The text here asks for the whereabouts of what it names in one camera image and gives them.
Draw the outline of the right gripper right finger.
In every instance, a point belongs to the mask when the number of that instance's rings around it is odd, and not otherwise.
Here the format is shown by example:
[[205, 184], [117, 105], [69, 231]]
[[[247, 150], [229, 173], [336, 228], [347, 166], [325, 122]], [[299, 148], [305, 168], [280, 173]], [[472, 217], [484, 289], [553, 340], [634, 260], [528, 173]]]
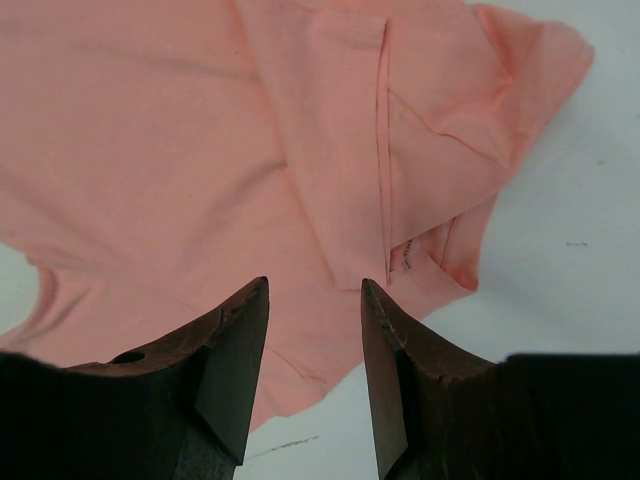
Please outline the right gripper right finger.
[[383, 479], [635, 479], [639, 358], [492, 363], [412, 318], [374, 281], [361, 325]]

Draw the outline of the salmon pink t-shirt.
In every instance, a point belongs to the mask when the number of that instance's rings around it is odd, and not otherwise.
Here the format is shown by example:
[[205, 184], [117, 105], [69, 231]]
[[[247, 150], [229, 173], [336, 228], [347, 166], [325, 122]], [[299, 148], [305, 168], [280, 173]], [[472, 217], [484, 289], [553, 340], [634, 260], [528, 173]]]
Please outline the salmon pink t-shirt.
[[1, 239], [39, 296], [1, 345], [105, 361], [265, 276], [252, 423], [296, 414], [361, 362], [363, 279], [418, 319], [477, 288], [593, 59], [462, 1], [5, 1]]

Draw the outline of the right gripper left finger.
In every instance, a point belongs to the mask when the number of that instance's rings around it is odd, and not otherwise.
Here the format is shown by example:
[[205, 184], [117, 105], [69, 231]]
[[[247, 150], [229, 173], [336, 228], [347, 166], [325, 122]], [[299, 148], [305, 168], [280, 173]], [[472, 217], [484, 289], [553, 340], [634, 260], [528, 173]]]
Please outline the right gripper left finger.
[[1, 356], [5, 479], [229, 479], [243, 460], [269, 319], [259, 277], [107, 363]]

